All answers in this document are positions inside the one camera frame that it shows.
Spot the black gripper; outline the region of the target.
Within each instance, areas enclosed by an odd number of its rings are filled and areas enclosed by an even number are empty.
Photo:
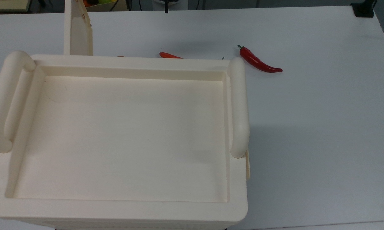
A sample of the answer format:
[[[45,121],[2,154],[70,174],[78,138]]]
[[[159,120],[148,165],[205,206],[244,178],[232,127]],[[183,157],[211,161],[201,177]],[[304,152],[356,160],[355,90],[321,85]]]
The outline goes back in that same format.
[[[179,0],[163,0],[165,3],[165,13],[167,14],[169,11],[169,3],[178,2]]]

